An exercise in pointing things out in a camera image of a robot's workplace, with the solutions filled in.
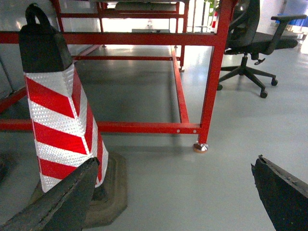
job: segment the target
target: chair armrest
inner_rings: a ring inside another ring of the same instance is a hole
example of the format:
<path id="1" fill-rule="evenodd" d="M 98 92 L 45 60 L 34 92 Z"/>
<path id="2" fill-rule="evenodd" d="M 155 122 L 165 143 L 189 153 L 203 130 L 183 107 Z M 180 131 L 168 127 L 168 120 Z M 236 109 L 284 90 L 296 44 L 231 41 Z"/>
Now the chair armrest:
<path id="1" fill-rule="evenodd" d="M 269 54 L 272 54 L 273 51 L 275 50 L 280 38 L 281 38 L 281 35 L 283 34 L 286 26 L 288 25 L 288 23 L 291 21 L 291 20 L 294 20 L 294 19 L 305 19 L 307 18 L 307 15 L 282 15 L 282 16 L 273 16 L 271 17 L 271 20 L 279 20 L 280 23 L 278 25 L 278 28 L 269 44 L 269 47 L 266 49 L 266 51 L 264 52 L 264 54 L 266 55 L 269 55 Z"/>
<path id="2" fill-rule="evenodd" d="M 271 20 L 278 20 L 280 22 L 289 22 L 295 19 L 305 19 L 307 15 L 305 14 L 297 14 L 297 15 L 280 15 L 280 16 L 272 16 Z"/>

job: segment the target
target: reflective stripe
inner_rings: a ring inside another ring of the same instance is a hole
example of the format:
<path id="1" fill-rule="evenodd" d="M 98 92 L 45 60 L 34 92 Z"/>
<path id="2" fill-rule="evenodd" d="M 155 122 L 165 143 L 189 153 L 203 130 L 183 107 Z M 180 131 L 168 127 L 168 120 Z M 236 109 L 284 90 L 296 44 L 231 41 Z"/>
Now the reflective stripe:
<path id="1" fill-rule="evenodd" d="M 49 72 L 49 73 L 25 73 L 25 75 L 55 91 L 63 96 L 70 97 L 73 91 L 73 78 L 74 78 L 74 64 L 70 65 L 68 69 L 62 72 Z"/>
<path id="2" fill-rule="evenodd" d="M 47 126 L 33 122 L 35 139 L 38 142 L 57 148 L 69 150 L 75 153 L 89 154 L 86 152 L 83 140 L 79 136 L 57 131 Z"/>
<path id="3" fill-rule="evenodd" d="M 98 168 L 98 180 L 99 180 L 99 182 L 101 182 L 102 172 L 103 172 L 103 169 L 102 169 L 102 166 L 103 166 L 103 141 L 102 141 L 102 136 L 101 136 L 100 132 L 98 132 L 98 136 L 97 136 L 97 159 L 101 163 L 99 168 Z"/>
<path id="4" fill-rule="evenodd" d="M 63 165 L 41 158 L 39 159 L 39 163 L 42 169 L 42 175 L 60 180 L 63 180 L 76 169 L 73 166 Z"/>
<path id="5" fill-rule="evenodd" d="M 93 136 L 92 136 L 92 155 L 97 156 L 97 125 L 96 122 L 93 121 Z"/>
<path id="6" fill-rule="evenodd" d="M 34 122 L 61 132 L 70 133 L 75 136 L 82 136 L 85 134 L 87 110 L 81 110 L 80 117 L 78 119 L 73 119 L 48 108 L 42 107 L 41 105 L 30 100 L 28 102 L 30 115 Z"/>
<path id="7" fill-rule="evenodd" d="M 69 99 L 26 77 L 29 99 L 45 108 L 74 118 Z"/>
<path id="8" fill-rule="evenodd" d="M 87 147 L 89 149 L 89 152 L 92 150 L 92 137 L 93 137 L 93 114 L 90 108 L 90 105 L 88 103 L 87 106 L 87 127 L 86 127 L 86 133 L 85 133 L 85 140 Z"/>
<path id="9" fill-rule="evenodd" d="M 103 183 L 103 180 L 105 178 L 105 175 L 106 175 L 106 171 L 107 171 L 107 166 L 108 166 L 108 151 L 104 145 L 104 142 L 103 142 L 103 164 L 102 164 L 102 180 L 100 182 L 100 184 Z"/>
<path id="10" fill-rule="evenodd" d="M 42 190 L 44 192 L 47 192 L 50 189 L 52 189 L 53 186 L 58 184 L 61 180 L 60 179 L 56 179 L 54 177 L 44 176 L 44 175 L 42 175 L 40 173 L 40 181 L 41 181 L 41 184 L 42 184 Z"/>
<path id="11" fill-rule="evenodd" d="M 35 146 L 37 155 L 41 159 L 49 160 L 55 163 L 65 163 L 66 165 L 78 167 L 90 157 L 96 156 L 96 153 L 84 155 L 80 153 L 71 152 L 61 148 L 56 148 L 41 142 L 36 141 Z"/>

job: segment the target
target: traffic cone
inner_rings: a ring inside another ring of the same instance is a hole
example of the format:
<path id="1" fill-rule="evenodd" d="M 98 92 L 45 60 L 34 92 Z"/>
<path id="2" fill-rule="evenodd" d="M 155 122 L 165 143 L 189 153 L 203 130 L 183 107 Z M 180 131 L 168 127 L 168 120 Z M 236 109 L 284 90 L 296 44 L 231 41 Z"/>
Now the traffic cone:
<path id="1" fill-rule="evenodd" d="M 27 8 L 26 20 L 19 46 L 42 189 L 47 192 L 91 157 L 100 162 L 99 187 L 108 152 L 66 42 L 34 4 Z"/>
<path id="2" fill-rule="evenodd" d="M 217 15 L 218 15 L 218 12 L 215 11 L 214 16 L 213 16 L 213 20 L 212 20 L 211 32 L 215 32 L 216 21 L 217 21 Z"/>

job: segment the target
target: chair backrest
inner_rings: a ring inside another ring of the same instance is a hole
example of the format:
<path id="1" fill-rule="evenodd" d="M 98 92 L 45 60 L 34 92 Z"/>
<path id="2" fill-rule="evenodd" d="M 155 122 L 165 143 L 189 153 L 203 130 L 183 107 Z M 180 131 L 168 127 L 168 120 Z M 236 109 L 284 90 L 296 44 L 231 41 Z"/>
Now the chair backrest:
<path id="1" fill-rule="evenodd" d="M 239 0 L 229 27 L 227 47 L 248 46 L 254 39 L 260 19 L 260 0 Z"/>

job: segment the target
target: chair seat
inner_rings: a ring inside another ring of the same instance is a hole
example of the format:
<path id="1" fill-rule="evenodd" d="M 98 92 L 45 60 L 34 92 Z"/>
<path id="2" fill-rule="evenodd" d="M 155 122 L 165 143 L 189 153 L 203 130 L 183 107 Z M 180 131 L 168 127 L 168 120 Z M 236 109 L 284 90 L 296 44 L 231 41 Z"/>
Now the chair seat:
<path id="1" fill-rule="evenodd" d="M 226 51 L 226 54 L 235 54 L 235 53 L 244 53 L 244 52 L 263 53 L 269 46 L 272 38 L 273 38 L 273 35 L 256 32 L 255 37 L 250 45 L 244 46 L 244 47 L 232 47 L 232 45 L 229 44 L 229 48 L 231 48 L 231 50 Z M 275 50 L 285 49 L 285 48 L 294 48 L 296 46 L 297 46 L 297 41 L 294 38 L 288 37 L 288 36 L 281 36 L 281 39 L 277 47 L 275 48 Z"/>

